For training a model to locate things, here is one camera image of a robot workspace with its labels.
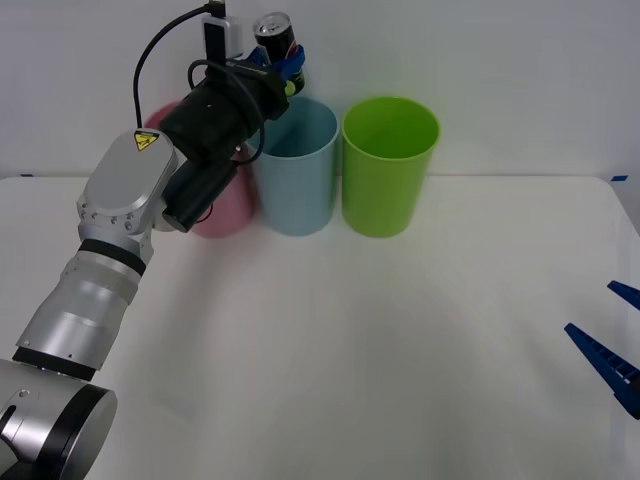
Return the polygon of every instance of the soda can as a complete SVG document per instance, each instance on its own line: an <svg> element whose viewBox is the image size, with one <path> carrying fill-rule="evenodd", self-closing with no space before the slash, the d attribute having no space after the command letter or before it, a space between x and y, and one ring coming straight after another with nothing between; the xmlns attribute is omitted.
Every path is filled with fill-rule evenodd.
<svg viewBox="0 0 640 480"><path fill-rule="evenodd" d="M253 34L256 37L262 58L267 65L291 57L298 49L298 43L291 26L291 19L286 13L274 12L261 17L253 25ZM290 81L295 87L293 94L299 93L304 88L302 69Z"/></svg>

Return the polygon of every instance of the pink cup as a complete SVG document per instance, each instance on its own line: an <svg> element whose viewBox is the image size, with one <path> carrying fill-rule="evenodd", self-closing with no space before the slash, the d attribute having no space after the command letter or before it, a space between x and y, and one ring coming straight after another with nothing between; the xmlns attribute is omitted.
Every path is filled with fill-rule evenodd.
<svg viewBox="0 0 640 480"><path fill-rule="evenodd" d="M145 122L147 128L158 128L160 121L178 104L172 102L153 113ZM233 156L234 160L245 160L247 149ZM251 169L238 167L238 173L227 188L216 198L207 213L191 229L205 238L224 238L247 226L256 211L256 195L253 189Z"/></svg>

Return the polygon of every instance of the black cable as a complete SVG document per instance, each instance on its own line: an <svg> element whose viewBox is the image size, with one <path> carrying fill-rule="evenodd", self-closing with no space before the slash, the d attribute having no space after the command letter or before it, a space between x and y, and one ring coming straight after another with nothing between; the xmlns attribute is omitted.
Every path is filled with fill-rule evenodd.
<svg viewBox="0 0 640 480"><path fill-rule="evenodd" d="M203 13L211 12L212 6L210 4L203 5L201 7L196 8L195 10L191 10L190 12L185 13L184 15L180 15L178 18L171 20L167 23L153 39L147 45L147 48L144 49L142 55L140 56L140 60L138 60L138 65L136 65L136 71L133 74L133 103L136 107L136 122L138 128L142 128L142 112L140 111L140 92L138 91L138 84L140 83L140 72L142 72L142 66L144 62L147 60L147 57L151 53L151 50L156 46L156 44L164 37L167 33L173 30L175 27L180 25L181 23L189 20L190 18L197 17Z"/></svg>
<svg viewBox="0 0 640 480"><path fill-rule="evenodd" d="M247 100L249 100L251 107L255 110L256 115L258 115L258 118L260 119L260 126L259 126L260 143L258 144L258 149L250 159L243 160L243 161L235 161L237 165L246 165L248 163L255 162L260 156L260 154L262 153L262 151L264 150L264 138L265 138L264 117L262 116L262 112L260 111L258 102L256 102L256 99L253 98L253 95L251 94L249 89L244 86L242 81L238 78L238 76L235 73L233 73L227 67L224 67L216 62L212 62L211 60L205 60L205 59L196 60L191 65L189 65L189 70L187 71L187 78L189 80L189 87L191 87L191 90L195 88L195 85L193 83L193 71L201 65L206 65L207 67L211 67L214 70L218 70L219 72L222 72L225 75L228 75L229 78L231 78L231 80L233 80L233 82L236 84L236 86L247 96Z"/></svg>

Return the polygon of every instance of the green cup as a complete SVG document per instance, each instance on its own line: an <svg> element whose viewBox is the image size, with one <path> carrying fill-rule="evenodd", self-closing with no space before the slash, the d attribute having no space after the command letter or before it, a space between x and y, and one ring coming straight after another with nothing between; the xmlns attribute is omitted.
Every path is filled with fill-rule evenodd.
<svg viewBox="0 0 640 480"><path fill-rule="evenodd" d="M411 222L440 125L423 105L376 97L343 121L342 214L356 232L391 237Z"/></svg>

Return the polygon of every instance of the light blue cup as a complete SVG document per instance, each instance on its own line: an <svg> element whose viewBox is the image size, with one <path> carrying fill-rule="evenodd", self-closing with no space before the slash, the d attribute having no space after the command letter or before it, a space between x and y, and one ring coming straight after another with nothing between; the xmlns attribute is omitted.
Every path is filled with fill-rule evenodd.
<svg viewBox="0 0 640 480"><path fill-rule="evenodd" d="M335 204L338 117L320 102L295 97L265 129L264 151L253 172L269 225L291 236L321 230ZM255 152L258 142L256 134L250 150Z"/></svg>

